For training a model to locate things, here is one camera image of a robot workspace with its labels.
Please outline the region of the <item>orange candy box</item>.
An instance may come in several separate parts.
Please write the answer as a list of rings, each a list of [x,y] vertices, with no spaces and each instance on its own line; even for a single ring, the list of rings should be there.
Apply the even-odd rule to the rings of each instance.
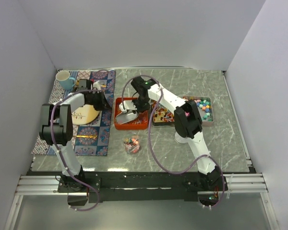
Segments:
[[[117,98],[115,101],[115,115],[114,115],[114,126],[117,130],[145,130],[148,128],[148,111],[139,113],[138,117],[128,123],[119,124],[116,116],[121,113],[119,109],[119,104],[121,103],[121,98]]]

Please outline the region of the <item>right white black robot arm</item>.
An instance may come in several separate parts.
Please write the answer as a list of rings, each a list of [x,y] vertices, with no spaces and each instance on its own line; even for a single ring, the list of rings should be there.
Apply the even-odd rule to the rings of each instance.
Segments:
[[[186,173],[195,164],[201,178],[201,187],[206,191],[213,190],[221,181],[224,191],[225,178],[221,167],[211,157],[203,135],[202,119],[194,101],[186,101],[164,88],[153,77],[145,81],[143,75],[129,80],[132,87],[139,93],[139,98],[133,100],[137,112],[142,112],[149,106],[149,100],[156,101],[156,106],[161,104],[174,115],[175,140],[180,144],[188,144],[195,160],[183,171],[172,172],[166,169],[156,158],[152,144],[151,133],[148,133],[148,146],[157,165],[165,172],[172,175]]]

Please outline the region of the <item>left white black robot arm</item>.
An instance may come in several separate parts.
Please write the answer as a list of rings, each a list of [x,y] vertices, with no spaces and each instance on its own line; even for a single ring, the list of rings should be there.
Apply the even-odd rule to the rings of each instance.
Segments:
[[[76,91],[55,103],[41,106],[39,136],[56,152],[62,170],[62,184],[69,185],[77,193],[85,187],[89,190],[94,188],[86,182],[83,167],[72,147],[72,113],[85,105],[93,106],[96,111],[110,110],[105,97],[109,88],[100,81],[81,79]]]

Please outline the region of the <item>pink tin of star candies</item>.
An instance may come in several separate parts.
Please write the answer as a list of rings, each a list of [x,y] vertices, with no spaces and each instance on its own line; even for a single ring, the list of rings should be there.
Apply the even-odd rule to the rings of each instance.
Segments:
[[[196,103],[202,119],[202,126],[210,127],[213,125],[214,114],[211,98],[202,96],[183,96],[182,98],[188,101],[192,100]]]

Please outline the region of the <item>cream ceramic plate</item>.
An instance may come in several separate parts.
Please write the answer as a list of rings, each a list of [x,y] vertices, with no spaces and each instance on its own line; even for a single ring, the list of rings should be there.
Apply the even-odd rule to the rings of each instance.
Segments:
[[[99,113],[92,105],[84,105],[72,112],[72,123],[79,126],[89,124],[98,117]]]

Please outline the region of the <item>dark tin of lollipops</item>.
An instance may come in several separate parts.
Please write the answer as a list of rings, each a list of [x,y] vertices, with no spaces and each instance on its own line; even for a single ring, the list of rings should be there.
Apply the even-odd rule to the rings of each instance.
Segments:
[[[159,104],[153,115],[152,124],[155,127],[173,126],[175,122],[174,115],[166,107]]]

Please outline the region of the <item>blue white mug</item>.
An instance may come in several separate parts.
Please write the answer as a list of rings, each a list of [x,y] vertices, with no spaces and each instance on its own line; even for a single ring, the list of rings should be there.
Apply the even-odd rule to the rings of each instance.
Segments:
[[[56,80],[59,82],[61,87],[65,90],[72,90],[76,84],[76,79],[66,70],[59,71],[56,76]]]

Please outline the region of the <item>gold fork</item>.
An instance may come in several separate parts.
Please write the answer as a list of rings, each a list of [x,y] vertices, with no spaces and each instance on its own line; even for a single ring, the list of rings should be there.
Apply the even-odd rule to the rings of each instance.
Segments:
[[[73,138],[97,138],[97,135],[73,135]]]

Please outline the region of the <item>clear glass jar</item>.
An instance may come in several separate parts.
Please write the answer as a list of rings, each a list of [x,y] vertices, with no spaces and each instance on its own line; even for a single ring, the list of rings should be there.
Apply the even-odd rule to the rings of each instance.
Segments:
[[[123,139],[123,146],[127,154],[136,154],[140,150],[139,136],[135,133],[128,134]]]

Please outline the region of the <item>patterned placemat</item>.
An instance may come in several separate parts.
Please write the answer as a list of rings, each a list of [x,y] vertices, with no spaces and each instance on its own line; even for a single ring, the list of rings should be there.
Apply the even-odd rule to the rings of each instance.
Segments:
[[[70,71],[76,80],[90,79],[100,81],[102,88],[108,88],[105,97],[113,105],[116,71]],[[86,125],[74,125],[73,135],[97,135],[97,138],[72,138],[72,147],[77,156],[107,156],[111,125],[111,110],[100,111],[98,117]]]

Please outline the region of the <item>clear round jar lid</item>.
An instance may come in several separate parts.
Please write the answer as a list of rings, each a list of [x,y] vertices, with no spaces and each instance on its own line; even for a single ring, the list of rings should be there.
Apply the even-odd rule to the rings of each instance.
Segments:
[[[174,139],[177,143],[179,144],[186,144],[187,143],[187,139],[183,138],[182,136],[180,136],[178,133],[175,133]]]

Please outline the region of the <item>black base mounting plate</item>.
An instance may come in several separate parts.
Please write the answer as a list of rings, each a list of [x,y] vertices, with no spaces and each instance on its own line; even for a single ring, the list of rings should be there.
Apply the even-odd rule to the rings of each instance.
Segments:
[[[68,193],[69,205],[96,201],[184,200],[215,205],[228,190],[218,169],[204,175],[186,172],[84,172],[72,179],[63,176],[58,192]]]

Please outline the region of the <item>aluminium rail frame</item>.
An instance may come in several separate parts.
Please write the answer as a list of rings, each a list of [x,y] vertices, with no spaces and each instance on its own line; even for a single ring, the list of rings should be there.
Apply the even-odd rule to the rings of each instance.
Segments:
[[[270,228],[273,230],[280,228],[268,195],[268,188],[264,176],[261,173],[226,173],[224,177],[227,181],[228,190],[224,192],[219,200],[224,197],[229,198],[230,194],[233,193],[259,193],[264,204],[264,210]],[[15,196],[5,229],[12,230],[14,228],[25,195],[65,195],[68,197],[68,193],[58,192],[60,179],[61,177],[56,172],[29,172],[28,175],[22,175],[14,193]]]

